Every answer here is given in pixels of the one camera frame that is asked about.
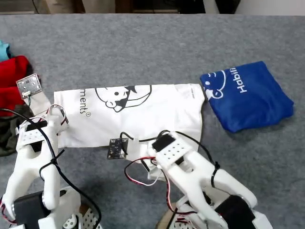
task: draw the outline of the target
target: gray carpet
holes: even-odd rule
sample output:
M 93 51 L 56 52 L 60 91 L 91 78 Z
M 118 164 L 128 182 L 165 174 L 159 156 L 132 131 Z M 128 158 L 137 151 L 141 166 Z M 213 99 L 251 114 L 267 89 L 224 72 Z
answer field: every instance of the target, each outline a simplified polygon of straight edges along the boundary
M 265 61 L 295 102 L 295 115 L 276 126 L 230 134 L 205 104 L 202 142 L 222 168 L 255 193 L 257 209 L 275 229 L 305 226 L 304 38 L 305 17 L 0 17 L 0 39 L 11 43 L 13 53 L 29 58 L 50 99 L 53 91 L 73 88 L 199 83 L 203 73 Z M 0 158 L 0 193 L 15 157 Z M 59 162 L 95 198 L 106 229 L 153 229 L 167 210 L 164 183 L 134 185 L 123 174 L 128 161 L 106 160 L 105 149 L 67 149 Z M 131 172 L 145 174 L 141 166 Z M 37 181 L 31 190 L 41 187 Z M 180 195 L 175 189 L 172 199 Z M 6 227 L 3 220 L 0 227 Z

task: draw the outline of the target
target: cartoon face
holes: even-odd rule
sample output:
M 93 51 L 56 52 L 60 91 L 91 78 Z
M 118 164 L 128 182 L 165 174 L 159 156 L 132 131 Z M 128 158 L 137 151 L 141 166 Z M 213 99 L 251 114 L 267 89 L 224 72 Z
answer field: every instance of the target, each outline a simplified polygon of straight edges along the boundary
M 100 100 L 108 108 L 120 112 L 126 107 L 139 106 L 144 103 L 152 92 L 151 85 L 95 88 Z
M 99 98 L 106 103 L 108 108 L 115 108 L 116 102 L 128 97 L 128 89 L 125 87 L 96 88 Z
M 224 96 L 222 92 L 225 86 L 224 71 L 203 75 L 202 81 L 208 100 L 210 100 L 210 98 L 220 99 Z

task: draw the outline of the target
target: folded blue t-shirt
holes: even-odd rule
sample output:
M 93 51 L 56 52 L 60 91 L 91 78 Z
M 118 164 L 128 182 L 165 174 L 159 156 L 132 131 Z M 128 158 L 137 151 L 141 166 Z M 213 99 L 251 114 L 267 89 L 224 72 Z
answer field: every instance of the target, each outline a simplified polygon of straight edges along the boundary
M 204 74 L 200 79 L 212 109 L 228 131 L 274 125 L 294 113 L 294 102 L 264 62 Z
M 10 45 L 0 40 L 0 62 L 7 61 L 10 57 Z

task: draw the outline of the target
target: white t-shirt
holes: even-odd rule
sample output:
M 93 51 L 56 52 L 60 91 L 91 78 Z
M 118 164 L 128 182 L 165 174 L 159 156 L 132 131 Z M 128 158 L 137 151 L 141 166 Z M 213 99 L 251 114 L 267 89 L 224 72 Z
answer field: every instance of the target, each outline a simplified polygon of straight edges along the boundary
M 122 131 L 138 139 L 164 129 L 201 137 L 204 95 L 199 84 L 69 90 L 54 92 L 54 102 L 64 107 L 69 120 L 59 147 L 108 146 Z

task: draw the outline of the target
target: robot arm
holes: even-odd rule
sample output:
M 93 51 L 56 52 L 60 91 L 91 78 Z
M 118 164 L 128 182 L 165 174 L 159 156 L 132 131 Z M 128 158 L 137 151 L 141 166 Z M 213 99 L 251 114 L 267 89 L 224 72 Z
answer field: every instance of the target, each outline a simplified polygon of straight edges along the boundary
M 61 125 L 63 117 L 59 109 L 57 112 L 52 114 L 50 110 L 36 123 L 50 140 L 55 156 L 58 155 L 57 134 L 66 127 Z M 56 166 L 50 164 L 41 170 L 43 192 L 26 195 L 31 183 L 40 177 L 40 169 L 53 157 L 44 136 L 29 122 L 20 125 L 16 149 L 15 168 L 2 198 L 8 214 L 17 222 L 15 228 L 62 229 L 66 220 L 78 213 L 80 194 L 70 187 L 61 190 L 60 175 Z
M 152 147 L 150 156 L 155 156 L 158 167 L 185 194 L 177 203 L 179 211 L 197 212 L 189 218 L 198 228 L 231 229 L 237 228 L 236 225 L 240 228 L 251 225 L 253 229 L 272 229 L 265 215 L 253 210 L 257 205 L 255 195 L 223 169 L 215 170 L 213 164 L 176 133 L 163 135 Z M 205 194 L 213 204 L 207 203 Z

